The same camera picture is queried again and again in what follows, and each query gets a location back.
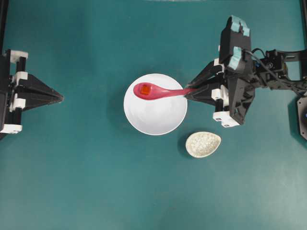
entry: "speckled dish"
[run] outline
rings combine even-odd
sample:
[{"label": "speckled dish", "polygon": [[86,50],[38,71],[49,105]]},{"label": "speckled dish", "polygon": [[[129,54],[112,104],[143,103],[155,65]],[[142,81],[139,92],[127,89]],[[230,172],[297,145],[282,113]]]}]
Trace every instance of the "speckled dish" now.
[{"label": "speckled dish", "polygon": [[221,137],[214,133],[197,132],[187,139],[186,149],[193,157],[207,157],[217,150],[221,141]]}]

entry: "cable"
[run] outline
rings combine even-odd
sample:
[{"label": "cable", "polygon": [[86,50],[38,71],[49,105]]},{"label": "cable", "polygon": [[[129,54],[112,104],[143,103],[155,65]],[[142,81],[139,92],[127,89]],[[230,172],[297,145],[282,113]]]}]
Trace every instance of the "cable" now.
[{"label": "cable", "polygon": [[265,54],[262,49],[256,48],[256,49],[253,49],[251,52],[255,53],[256,51],[261,51],[262,55],[265,57]]},{"label": "cable", "polygon": [[247,54],[249,54],[249,55],[251,55],[253,58],[255,58],[260,64],[261,64],[261,66],[266,70],[266,71],[268,71],[273,77],[275,77],[275,79],[278,81],[278,82],[280,82],[281,84],[283,84],[283,85],[285,85],[285,83],[284,82],[282,82],[280,79],[279,79],[279,77],[275,74],[275,73],[273,73],[256,55],[254,55],[252,52],[250,52],[249,50],[246,50],[246,49],[244,49],[243,50],[245,53],[247,53]]}]

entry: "teal table surface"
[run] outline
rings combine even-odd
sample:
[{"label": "teal table surface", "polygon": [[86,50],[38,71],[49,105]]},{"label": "teal table surface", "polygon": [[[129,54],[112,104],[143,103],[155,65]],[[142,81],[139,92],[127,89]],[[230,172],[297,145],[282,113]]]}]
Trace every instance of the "teal table surface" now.
[{"label": "teal table surface", "polygon": [[[222,128],[189,102],[163,136],[135,130],[123,97],[136,78],[186,85],[218,57],[228,16],[252,47],[305,48],[299,0],[11,0],[4,49],[65,96],[23,113],[0,143],[1,230],[289,230],[307,228],[307,145],[295,94],[257,89],[243,126]],[[297,63],[290,78],[299,79]],[[195,131],[222,137],[195,159]]]}]

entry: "pink spoon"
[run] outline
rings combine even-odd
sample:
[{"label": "pink spoon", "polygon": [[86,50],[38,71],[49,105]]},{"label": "pink spoon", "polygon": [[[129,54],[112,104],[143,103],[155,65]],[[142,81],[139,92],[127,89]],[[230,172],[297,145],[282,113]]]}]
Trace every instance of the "pink spoon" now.
[{"label": "pink spoon", "polygon": [[182,90],[167,90],[149,82],[142,82],[134,86],[134,94],[145,100],[156,100],[163,97],[173,97],[179,95],[186,95],[196,89],[182,89]]}]

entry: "white bracket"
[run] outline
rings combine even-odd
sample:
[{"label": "white bracket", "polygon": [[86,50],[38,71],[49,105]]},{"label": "white bracket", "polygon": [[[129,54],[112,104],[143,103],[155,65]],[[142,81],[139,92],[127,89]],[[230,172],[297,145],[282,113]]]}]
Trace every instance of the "white bracket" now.
[{"label": "white bracket", "polygon": [[219,58],[214,59],[214,63],[213,63],[213,65],[214,65],[214,66],[220,65],[220,66],[222,67],[222,71],[217,72],[217,73],[224,73],[225,66],[224,66],[224,64],[220,64],[220,63],[219,63],[219,61],[220,61],[220,59],[219,59]]},{"label": "white bracket", "polygon": [[16,63],[20,57],[24,57],[28,59],[29,54],[27,52],[19,51],[19,50],[11,50],[11,63]]},{"label": "white bracket", "polygon": [[18,86],[20,79],[28,80],[28,72],[19,71],[15,73],[15,75],[12,77],[12,82],[16,82],[16,86]]},{"label": "white bracket", "polygon": [[14,101],[11,103],[10,112],[15,111],[16,108],[25,108],[25,99],[18,98],[18,94],[14,95]]},{"label": "white bracket", "polygon": [[228,89],[224,85],[221,85],[220,89],[212,90],[211,91],[211,97],[215,101],[218,100],[218,99],[222,99],[223,100],[223,107],[229,105]]},{"label": "white bracket", "polygon": [[220,111],[213,113],[213,119],[215,121],[221,121],[221,125],[225,128],[239,126],[240,124],[235,121],[229,114],[229,111]]},{"label": "white bracket", "polygon": [[22,131],[22,125],[4,124],[3,130],[0,133],[17,134]]},{"label": "white bracket", "polygon": [[[223,107],[229,106],[229,94],[228,89],[221,85],[220,89],[214,89],[211,91],[211,97],[215,101],[218,99],[223,100]],[[223,127],[233,127],[233,126],[239,126],[240,124],[235,121],[231,116],[229,111],[220,111],[213,113],[213,119],[215,121],[221,121],[221,125]]]}]

